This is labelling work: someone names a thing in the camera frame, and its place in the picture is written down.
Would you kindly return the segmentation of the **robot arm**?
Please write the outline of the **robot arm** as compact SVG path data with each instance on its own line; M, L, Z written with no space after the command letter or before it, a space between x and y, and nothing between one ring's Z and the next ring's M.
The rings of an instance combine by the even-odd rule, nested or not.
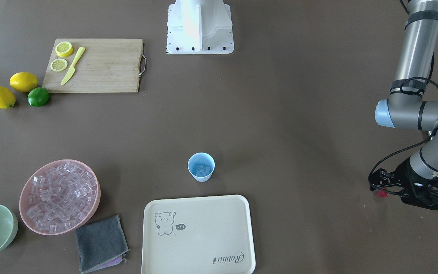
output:
M438 210L438 84L432 79L433 52L438 36L438 0L409 0L405 40L391 83L390 95L378 102L375 120L380 126L428 132L419 150L393 172L375 164L368 182L371 191L400 197L405 204Z

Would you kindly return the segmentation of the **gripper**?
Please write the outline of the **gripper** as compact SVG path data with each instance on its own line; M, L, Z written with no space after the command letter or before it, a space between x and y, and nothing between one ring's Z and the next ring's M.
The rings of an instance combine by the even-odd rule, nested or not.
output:
M382 187L402 187L403 203L429 210L438 210L438 177L427 179L418 175L407 158L396 168L396 177L384 169L368 175L370 191Z

